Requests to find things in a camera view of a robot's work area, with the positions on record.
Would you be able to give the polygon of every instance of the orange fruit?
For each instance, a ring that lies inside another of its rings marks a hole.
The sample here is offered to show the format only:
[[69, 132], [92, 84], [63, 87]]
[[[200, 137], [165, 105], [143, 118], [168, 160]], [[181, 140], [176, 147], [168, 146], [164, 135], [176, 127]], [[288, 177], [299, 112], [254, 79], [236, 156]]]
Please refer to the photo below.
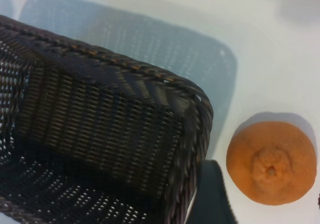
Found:
[[310, 139], [299, 128], [286, 122], [259, 122], [232, 138], [226, 167], [251, 200], [281, 205], [300, 199], [313, 186], [317, 158]]

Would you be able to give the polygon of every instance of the woven texture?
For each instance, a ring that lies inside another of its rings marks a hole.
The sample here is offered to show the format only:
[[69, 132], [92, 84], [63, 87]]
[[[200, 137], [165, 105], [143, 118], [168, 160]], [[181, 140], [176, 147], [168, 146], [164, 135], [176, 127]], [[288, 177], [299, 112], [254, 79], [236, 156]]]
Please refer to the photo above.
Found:
[[0, 212], [183, 224], [213, 110], [195, 84], [0, 16]]

